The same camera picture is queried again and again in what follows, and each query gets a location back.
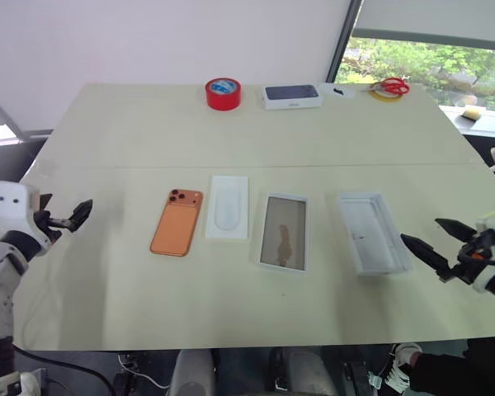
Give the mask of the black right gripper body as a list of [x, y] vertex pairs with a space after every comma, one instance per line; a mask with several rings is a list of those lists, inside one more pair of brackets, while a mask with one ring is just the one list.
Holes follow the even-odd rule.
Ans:
[[489, 264], [493, 256], [491, 247], [495, 245], [494, 231], [487, 229], [478, 233], [475, 229], [461, 229], [450, 234], [464, 244], [450, 278], [458, 278], [467, 285], [487, 285], [495, 275], [495, 266]]

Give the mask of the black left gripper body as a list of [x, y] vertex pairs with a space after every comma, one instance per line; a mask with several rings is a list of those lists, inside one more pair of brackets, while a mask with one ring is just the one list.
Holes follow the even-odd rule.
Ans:
[[49, 243], [55, 243], [62, 235], [59, 229], [65, 228], [65, 219], [51, 217], [48, 210], [39, 210], [34, 213], [34, 221], [37, 228], [49, 239]]

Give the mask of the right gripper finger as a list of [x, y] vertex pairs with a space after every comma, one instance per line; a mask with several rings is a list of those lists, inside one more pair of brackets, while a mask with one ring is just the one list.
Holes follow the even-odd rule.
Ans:
[[475, 229], [461, 223], [459, 220], [437, 218], [435, 222], [450, 236], [463, 243], [469, 243], [475, 236]]
[[425, 243], [420, 238], [404, 233], [402, 233], [400, 237], [406, 248], [415, 257], [433, 269], [442, 281], [446, 282], [453, 278], [453, 273], [449, 267], [448, 260], [437, 253], [431, 245]]

